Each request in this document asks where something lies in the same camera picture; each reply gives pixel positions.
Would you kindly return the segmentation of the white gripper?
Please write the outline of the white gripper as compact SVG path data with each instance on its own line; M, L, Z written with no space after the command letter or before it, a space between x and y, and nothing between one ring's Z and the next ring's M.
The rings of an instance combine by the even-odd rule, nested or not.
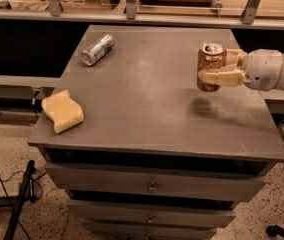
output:
M206 84L226 87L244 85L252 90L269 91L275 88L282 72L284 56L277 50L258 49L246 53L242 49L227 49L226 64L242 67L231 71L202 70L200 80Z

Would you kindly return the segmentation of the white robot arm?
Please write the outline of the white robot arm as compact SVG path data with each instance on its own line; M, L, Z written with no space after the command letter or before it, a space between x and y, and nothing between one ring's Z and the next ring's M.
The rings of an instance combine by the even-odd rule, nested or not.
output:
M227 49L223 66L211 64L198 73L199 79L210 86L284 91L284 53L277 50L258 49L246 53L241 49Z

